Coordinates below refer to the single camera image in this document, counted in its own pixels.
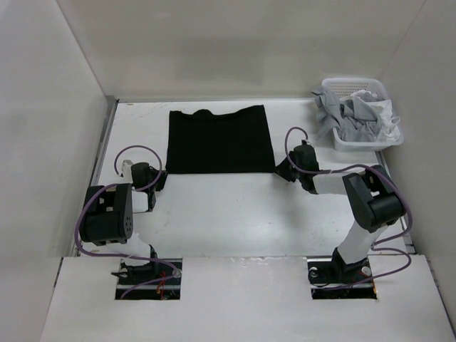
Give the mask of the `black tank top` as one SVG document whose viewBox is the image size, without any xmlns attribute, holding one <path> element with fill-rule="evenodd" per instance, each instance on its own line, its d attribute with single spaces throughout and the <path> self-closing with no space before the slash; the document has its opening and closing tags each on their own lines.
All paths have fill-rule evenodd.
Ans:
<svg viewBox="0 0 456 342">
<path fill-rule="evenodd" d="M 263 105 L 215 115 L 171 111 L 166 170 L 170 174 L 272 173 L 274 150 Z"/>
</svg>

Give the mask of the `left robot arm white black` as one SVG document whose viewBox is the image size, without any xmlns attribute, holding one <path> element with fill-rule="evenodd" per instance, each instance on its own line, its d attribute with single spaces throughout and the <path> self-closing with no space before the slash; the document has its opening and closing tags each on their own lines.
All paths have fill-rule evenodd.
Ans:
<svg viewBox="0 0 456 342">
<path fill-rule="evenodd" d="M 88 188 L 88 208 L 78 228 L 79 236 L 82 242 L 97 246 L 94 254 L 123 259 L 115 274 L 118 278 L 136 278 L 152 284 L 160 275 L 157 252 L 134 231 L 133 215 L 153 211 L 156 193 L 163 190 L 167 172 L 147 162 L 125 160 L 120 176 L 125 182 L 106 190 L 101 186 Z"/>
</svg>

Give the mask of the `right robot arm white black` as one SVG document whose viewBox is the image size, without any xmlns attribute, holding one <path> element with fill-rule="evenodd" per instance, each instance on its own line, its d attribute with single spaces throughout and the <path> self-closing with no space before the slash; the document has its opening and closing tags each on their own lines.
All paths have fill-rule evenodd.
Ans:
<svg viewBox="0 0 456 342">
<path fill-rule="evenodd" d="M 313 195 L 344 195 L 354 218 L 346 238 L 330 261 L 310 261 L 309 281 L 347 284 L 365 275 L 368 253 L 379 236 L 406 213 L 394 184 L 380 165 L 360 172 L 321 170 L 314 147 L 302 142 L 288 152 L 274 173 L 288 182 L 299 181 Z"/>
</svg>

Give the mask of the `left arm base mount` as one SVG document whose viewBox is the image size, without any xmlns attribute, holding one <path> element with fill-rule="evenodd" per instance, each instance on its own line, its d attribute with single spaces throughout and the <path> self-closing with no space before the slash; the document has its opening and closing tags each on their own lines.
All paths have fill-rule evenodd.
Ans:
<svg viewBox="0 0 456 342">
<path fill-rule="evenodd" d="M 181 297 L 182 278 L 175 278 L 174 269 L 150 262 L 139 266 L 127 265 L 121 260 L 118 271 L 115 300 L 176 301 Z"/>
</svg>

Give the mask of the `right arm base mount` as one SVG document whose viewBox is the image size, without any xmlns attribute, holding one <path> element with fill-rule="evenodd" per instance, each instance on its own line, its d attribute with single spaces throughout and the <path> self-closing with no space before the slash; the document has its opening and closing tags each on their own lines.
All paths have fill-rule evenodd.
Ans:
<svg viewBox="0 0 456 342">
<path fill-rule="evenodd" d="M 367 258 L 348 266 L 331 258 L 308 259 L 307 266 L 314 300 L 377 299 L 373 280 L 358 284 L 372 276 Z"/>
</svg>

